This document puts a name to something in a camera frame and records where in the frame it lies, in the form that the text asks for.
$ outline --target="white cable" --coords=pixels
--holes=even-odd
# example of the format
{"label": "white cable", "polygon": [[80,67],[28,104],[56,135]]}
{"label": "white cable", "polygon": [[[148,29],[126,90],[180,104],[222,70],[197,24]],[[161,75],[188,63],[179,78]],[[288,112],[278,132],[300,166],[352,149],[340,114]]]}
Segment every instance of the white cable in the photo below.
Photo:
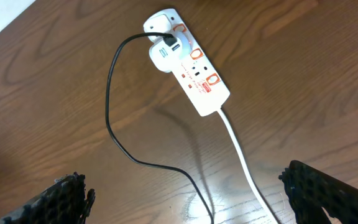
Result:
{"label": "white cable", "polygon": [[236,135],[234,134],[234,131],[231,128],[229,120],[227,119],[227,117],[224,114],[222,109],[217,110],[217,112],[222,117],[223,123],[226,125],[226,128],[227,128],[227,131],[229,132],[230,138],[233,141],[234,147],[236,148],[236,151],[237,151],[237,153],[239,155],[239,159],[240,159],[240,162],[241,162],[242,169],[244,170],[244,173],[246,175],[246,178],[248,180],[248,183],[249,183],[249,185],[251,187],[252,192],[254,193],[256,198],[258,199],[258,201],[261,204],[262,208],[264,208],[265,212],[267,213],[267,215],[271,219],[271,221],[273,223],[278,223],[276,217],[273,214],[273,211],[271,211],[271,209],[267,205],[265,199],[260,194],[258,188],[255,185],[254,180],[251,177],[251,173],[249,172],[249,169],[248,169],[248,166],[247,166],[247,163],[246,163],[246,159],[244,157],[244,154],[242,153],[242,150],[241,150],[240,144],[239,144],[239,142],[238,142],[238,140],[236,138]]}

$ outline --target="power outlet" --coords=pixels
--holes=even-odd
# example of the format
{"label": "power outlet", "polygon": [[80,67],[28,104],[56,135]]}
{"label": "power outlet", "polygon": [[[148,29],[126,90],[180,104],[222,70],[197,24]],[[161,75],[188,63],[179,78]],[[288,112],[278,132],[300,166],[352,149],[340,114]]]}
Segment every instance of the power outlet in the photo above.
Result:
{"label": "power outlet", "polygon": [[[191,47],[190,54],[169,65],[169,69],[158,69],[172,71],[201,116],[219,110],[230,92],[176,10],[165,9],[152,15],[143,28],[145,32],[180,32],[185,35]],[[156,44],[161,37],[151,36],[149,39]]]}

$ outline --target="power strip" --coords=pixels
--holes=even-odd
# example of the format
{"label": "power strip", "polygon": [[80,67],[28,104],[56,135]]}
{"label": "power strip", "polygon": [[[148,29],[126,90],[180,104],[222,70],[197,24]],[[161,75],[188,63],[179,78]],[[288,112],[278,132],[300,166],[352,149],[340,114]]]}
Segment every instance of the power strip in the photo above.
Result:
{"label": "power strip", "polygon": [[220,110],[230,92],[176,10],[157,12],[143,28],[144,32],[172,33],[178,37],[177,43],[168,48],[162,37],[150,36],[154,43],[150,58],[159,70],[174,74],[201,116]]}

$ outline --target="wooden surface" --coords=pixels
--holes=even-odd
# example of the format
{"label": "wooden surface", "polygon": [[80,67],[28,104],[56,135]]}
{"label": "wooden surface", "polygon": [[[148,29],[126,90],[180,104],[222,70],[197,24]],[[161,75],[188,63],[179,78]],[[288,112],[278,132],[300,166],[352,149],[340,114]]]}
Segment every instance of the wooden surface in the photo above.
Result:
{"label": "wooden surface", "polygon": [[[295,219],[277,176],[293,159],[358,188],[358,1],[38,0],[0,33],[0,217],[78,171],[96,189],[89,223],[208,223],[185,177],[132,163],[104,125],[117,46],[168,7],[228,85],[224,109],[282,223]],[[150,44],[128,45],[116,67],[117,136],[138,159],[187,170],[216,223],[268,222],[219,116],[197,114]]]}

